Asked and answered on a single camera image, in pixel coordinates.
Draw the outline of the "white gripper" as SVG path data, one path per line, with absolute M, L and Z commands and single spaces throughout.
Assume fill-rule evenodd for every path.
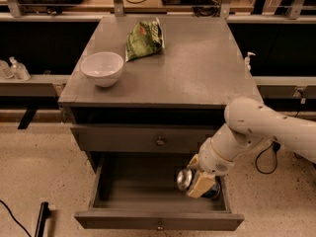
M 200 198 L 215 185 L 215 176 L 227 175 L 234 166 L 234 162 L 222 158 L 215 151 L 211 139 L 208 138 L 188 164 L 189 169 L 197 171 L 187 195 L 191 198 Z

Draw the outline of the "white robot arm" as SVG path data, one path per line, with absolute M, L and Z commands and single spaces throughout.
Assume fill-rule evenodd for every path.
M 234 159 L 268 139 L 316 163 L 316 122 L 280 114 L 245 97 L 232 100 L 224 110 L 225 124 L 200 147 L 188 167 L 196 171 L 187 195 L 199 198 L 227 174 Z

